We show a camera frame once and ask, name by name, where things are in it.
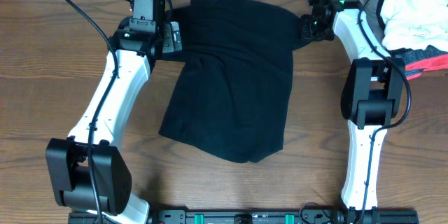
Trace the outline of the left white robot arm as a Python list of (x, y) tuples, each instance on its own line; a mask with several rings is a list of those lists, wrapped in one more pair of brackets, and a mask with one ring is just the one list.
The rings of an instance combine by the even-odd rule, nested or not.
[(182, 49), (179, 24), (127, 18), (95, 93), (66, 139), (50, 140), (45, 158), (55, 201), (77, 210), (70, 223), (150, 223), (150, 204), (132, 192), (121, 155), (123, 133), (156, 60)]

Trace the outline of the black polo shirt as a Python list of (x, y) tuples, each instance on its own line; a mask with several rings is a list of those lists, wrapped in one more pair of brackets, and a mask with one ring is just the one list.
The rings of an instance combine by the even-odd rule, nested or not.
[(301, 18), (254, 0), (190, 0), (172, 17), (184, 66), (160, 135), (236, 163), (280, 151)]

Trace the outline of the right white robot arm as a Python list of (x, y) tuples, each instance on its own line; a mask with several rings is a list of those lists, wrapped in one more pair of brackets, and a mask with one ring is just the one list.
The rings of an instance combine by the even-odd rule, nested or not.
[(313, 41), (338, 37), (349, 57), (351, 67), (340, 100), (350, 136), (341, 199), (349, 211), (374, 211), (382, 144), (398, 114), (404, 64), (382, 48), (357, 0), (313, 3), (311, 14), (304, 16), (302, 37)]

